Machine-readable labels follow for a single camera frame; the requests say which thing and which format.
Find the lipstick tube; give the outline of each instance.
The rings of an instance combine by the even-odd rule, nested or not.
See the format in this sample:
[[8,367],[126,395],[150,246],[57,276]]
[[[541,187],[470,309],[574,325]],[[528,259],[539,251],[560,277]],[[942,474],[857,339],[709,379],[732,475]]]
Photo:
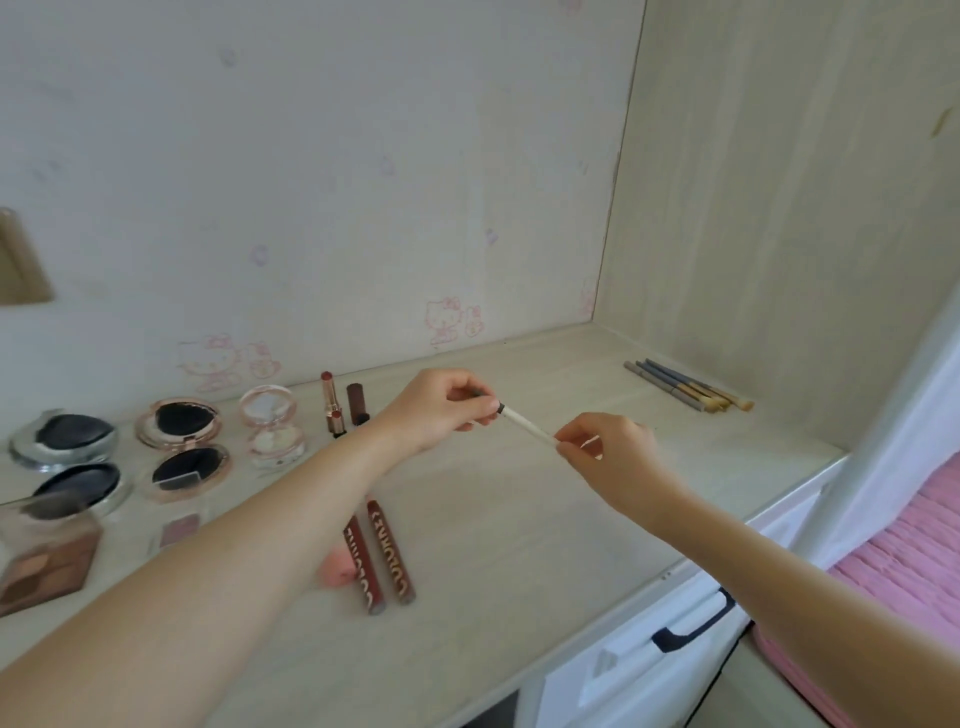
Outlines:
[[337,390],[333,386],[333,374],[324,372],[320,375],[320,382],[324,388],[324,402],[326,403],[326,428],[333,432],[333,413],[340,409],[340,403],[337,401]]
[[383,598],[383,590],[380,589],[376,571],[373,570],[370,550],[367,549],[367,543],[360,532],[360,521],[355,515],[350,518],[350,522],[344,529],[344,538],[347,539],[353,563],[357,566],[357,581],[360,582],[360,589],[363,590],[363,596],[367,600],[367,614],[378,615],[387,608],[387,602]]
[[367,515],[370,516],[373,532],[376,534],[376,540],[380,543],[380,551],[383,553],[383,558],[390,569],[390,576],[394,580],[396,596],[400,604],[409,604],[417,598],[417,591],[414,589],[410,572],[407,571],[407,567],[403,563],[403,557],[400,556],[399,546],[396,545],[394,532],[390,530],[390,524],[383,514],[383,508],[371,497],[367,498]]

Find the wall socket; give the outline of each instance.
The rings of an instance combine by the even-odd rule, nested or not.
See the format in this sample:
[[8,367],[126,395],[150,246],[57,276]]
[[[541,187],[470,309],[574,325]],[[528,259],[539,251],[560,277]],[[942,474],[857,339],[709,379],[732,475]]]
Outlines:
[[0,305],[46,303],[54,299],[50,281],[13,210],[0,207]]

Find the left arm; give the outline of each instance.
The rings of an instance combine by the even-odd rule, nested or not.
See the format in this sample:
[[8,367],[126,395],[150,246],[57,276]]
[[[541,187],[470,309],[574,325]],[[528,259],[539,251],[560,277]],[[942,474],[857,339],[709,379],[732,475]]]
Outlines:
[[201,724],[373,482],[454,429],[486,425],[496,408],[470,372],[424,370],[368,424],[161,552],[0,672],[0,725]]

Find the white wallpaper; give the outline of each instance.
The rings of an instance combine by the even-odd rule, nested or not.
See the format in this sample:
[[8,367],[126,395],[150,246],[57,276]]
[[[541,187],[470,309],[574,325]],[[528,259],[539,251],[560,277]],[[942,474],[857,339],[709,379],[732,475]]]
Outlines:
[[0,430],[584,321],[642,0],[8,0]]

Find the cartoon cat print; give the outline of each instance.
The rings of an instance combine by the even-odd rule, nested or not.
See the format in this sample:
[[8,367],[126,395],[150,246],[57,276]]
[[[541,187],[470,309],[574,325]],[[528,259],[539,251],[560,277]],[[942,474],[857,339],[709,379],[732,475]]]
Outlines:
[[177,344],[180,368],[203,381],[198,392],[216,392],[239,384],[243,378],[233,371],[240,362],[240,351],[233,346],[229,334],[205,336],[201,341],[181,341]]
[[269,379],[282,369],[280,362],[270,354],[270,347],[264,341],[247,345],[247,366],[251,375],[257,379]]
[[480,306],[470,306],[467,309],[467,322],[464,324],[464,333],[470,338],[473,338],[483,331],[484,328],[486,328],[486,325],[483,323],[483,319],[480,318]]
[[449,344],[457,339],[456,326],[464,317],[460,308],[460,299],[445,298],[442,301],[430,301],[426,305],[425,323],[435,332],[430,340],[433,346]]

